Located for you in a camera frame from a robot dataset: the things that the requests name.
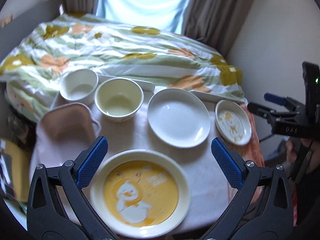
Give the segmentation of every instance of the blanket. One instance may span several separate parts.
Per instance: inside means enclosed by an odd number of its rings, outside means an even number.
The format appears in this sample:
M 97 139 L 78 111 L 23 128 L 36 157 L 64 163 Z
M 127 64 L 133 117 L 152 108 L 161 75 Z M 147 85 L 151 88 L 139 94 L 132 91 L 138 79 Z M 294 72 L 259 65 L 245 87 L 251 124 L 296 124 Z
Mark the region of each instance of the blanket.
M 41 23 L 0 64 L 0 81 L 19 112 L 37 121 L 68 73 L 81 68 L 198 90 L 246 102 L 242 72 L 213 48 L 152 27 L 111 22 L 90 14 L 63 14 Z

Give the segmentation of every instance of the orange cloth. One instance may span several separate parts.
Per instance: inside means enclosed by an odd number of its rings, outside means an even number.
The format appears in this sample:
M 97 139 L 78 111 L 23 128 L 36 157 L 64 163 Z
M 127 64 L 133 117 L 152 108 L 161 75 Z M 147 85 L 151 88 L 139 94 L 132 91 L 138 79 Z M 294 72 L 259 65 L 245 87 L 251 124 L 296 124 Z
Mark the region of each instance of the orange cloth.
M 247 105 L 243 104 L 243 105 L 241 105 L 241 107 L 246 112 L 246 114 L 249 118 L 250 124 L 251 124 L 251 130 L 252 130 L 251 140 L 245 146 L 238 146 L 238 145 L 234 145 L 231 143 L 227 143 L 227 144 L 230 147 L 230 149 L 235 150 L 237 153 L 239 153 L 245 161 L 250 160 L 250 161 L 253 161 L 255 164 L 257 164 L 258 166 L 264 167 L 262 150 L 261 150 L 261 147 L 259 144 L 259 139 L 258 139 L 258 135 L 257 135 L 257 131 L 256 131 L 256 126 L 254 123 L 253 114 L 251 114 L 249 112 Z M 229 185 L 229 187 L 228 187 L 228 200 L 229 200 L 229 202 L 231 202 L 231 200 L 235 196 L 236 192 L 237 192 L 237 189 L 231 188 L 231 186 Z M 261 192 L 262 192 L 262 187 L 258 187 L 256 192 L 253 195 L 252 202 L 257 201 Z

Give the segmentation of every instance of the plate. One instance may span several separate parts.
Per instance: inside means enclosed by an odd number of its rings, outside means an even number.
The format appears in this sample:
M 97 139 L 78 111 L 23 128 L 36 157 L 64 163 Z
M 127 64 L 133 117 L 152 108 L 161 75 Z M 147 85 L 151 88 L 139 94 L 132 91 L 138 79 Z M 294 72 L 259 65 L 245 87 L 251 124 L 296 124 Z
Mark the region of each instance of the plate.
M 204 104 L 190 92 L 177 88 L 153 95 L 148 105 L 148 122 L 161 140 L 178 148 L 197 146 L 210 132 Z
M 90 184 L 90 202 L 111 230 L 144 239 L 176 228 L 187 214 L 190 193 L 186 176 L 174 160 L 154 151 L 130 150 L 99 167 Z
M 230 100 L 216 105 L 215 123 L 223 138 L 235 145 L 246 145 L 251 139 L 251 124 L 245 111 Z

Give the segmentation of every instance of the window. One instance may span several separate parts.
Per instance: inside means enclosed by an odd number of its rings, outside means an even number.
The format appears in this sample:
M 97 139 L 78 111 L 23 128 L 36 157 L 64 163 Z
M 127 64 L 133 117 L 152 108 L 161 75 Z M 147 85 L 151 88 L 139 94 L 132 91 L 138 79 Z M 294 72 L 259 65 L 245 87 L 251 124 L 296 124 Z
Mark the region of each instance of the window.
M 99 0 L 97 16 L 181 33 L 183 13 L 188 2 L 189 0 Z

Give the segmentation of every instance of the screw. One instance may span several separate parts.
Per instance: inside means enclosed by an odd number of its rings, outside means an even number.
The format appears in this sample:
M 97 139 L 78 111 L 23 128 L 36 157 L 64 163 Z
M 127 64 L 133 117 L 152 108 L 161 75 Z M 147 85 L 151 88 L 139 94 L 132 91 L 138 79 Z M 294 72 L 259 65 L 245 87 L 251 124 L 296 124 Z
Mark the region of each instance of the screw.
M 70 167 L 73 164 L 72 160 L 68 160 L 64 163 L 65 166 Z
M 276 167 L 277 167 L 277 169 L 278 169 L 279 171 L 283 171 L 283 166 L 282 166 L 282 165 L 278 164 Z
M 254 166 L 254 162 L 253 161 L 247 161 L 246 162 L 248 167 L 253 167 Z
M 43 164 L 38 164 L 37 166 L 36 166 L 36 169 L 37 170 L 41 170 L 43 168 Z

